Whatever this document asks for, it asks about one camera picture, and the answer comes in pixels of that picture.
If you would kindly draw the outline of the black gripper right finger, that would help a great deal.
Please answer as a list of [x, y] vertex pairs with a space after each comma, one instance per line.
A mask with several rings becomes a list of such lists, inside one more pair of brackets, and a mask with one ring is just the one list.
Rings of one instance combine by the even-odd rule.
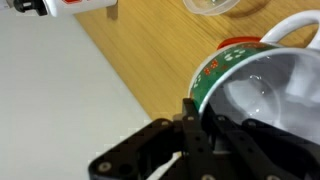
[[211, 132], [229, 145], [219, 155], [226, 180], [320, 180], [320, 146], [256, 119], [240, 125], [206, 107]]

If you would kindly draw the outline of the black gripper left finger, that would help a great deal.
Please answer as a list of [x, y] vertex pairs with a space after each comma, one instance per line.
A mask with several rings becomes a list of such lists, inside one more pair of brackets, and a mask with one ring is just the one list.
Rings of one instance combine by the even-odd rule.
[[182, 100], [182, 114], [174, 120], [181, 157], [176, 161], [178, 180], [217, 180], [214, 158], [198, 111], [189, 98]]

